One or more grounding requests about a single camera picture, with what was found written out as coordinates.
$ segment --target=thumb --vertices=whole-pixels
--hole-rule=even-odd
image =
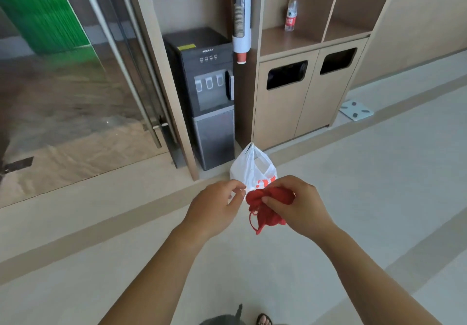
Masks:
[[[275,200],[272,197],[264,196],[261,200],[279,216],[283,217],[283,213],[286,210],[287,205]]]
[[[229,207],[235,208],[235,210],[240,209],[240,205],[243,202],[243,198],[245,198],[245,190],[239,190],[235,193],[235,196],[229,203]]]

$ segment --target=hand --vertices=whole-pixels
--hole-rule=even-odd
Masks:
[[[275,180],[266,189],[274,186],[292,190],[295,193],[293,203],[282,204],[271,197],[263,197],[262,201],[297,233],[318,242],[330,227],[335,226],[316,187],[292,175]]]
[[[179,228],[203,243],[220,234],[237,215],[245,188],[238,180],[219,181],[207,186],[193,199]],[[235,196],[227,204],[232,192]]]

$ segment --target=green curtain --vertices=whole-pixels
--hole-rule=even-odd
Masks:
[[[67,0],[0,0],[0,6],[36,54],[90,45]]]

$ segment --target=plastic bag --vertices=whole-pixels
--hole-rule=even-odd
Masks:
[[[276,180],[277,170],[271,159],[253,143],[250,143],[232,164],[230,178],[243,182],[247,187],[247,192],[249,192],[263,189]]]

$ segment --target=marble floor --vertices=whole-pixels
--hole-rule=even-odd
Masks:
[[[160,131],[163,146],[157,149],[143,130],[114,57],[99,50],[100,60],[85,62],[24,57],[0,63],[0,129],[10,140],[4,161],[34,157],[30,168],[5,175],[0,208],[167,151]],[[127,64],[155,117],[134,66]]]
[[[335,221],[443,324],[467,316],[467,53],[353,90],[375,110],[268,151],[317,186]],[[164,176],[157,172],[164,171]],[[0,209],[0,324],[97,324],[225,172],[193,182],[168,153]],[[195,260],[172,324],[361,324],[323,253],[244,205]]]

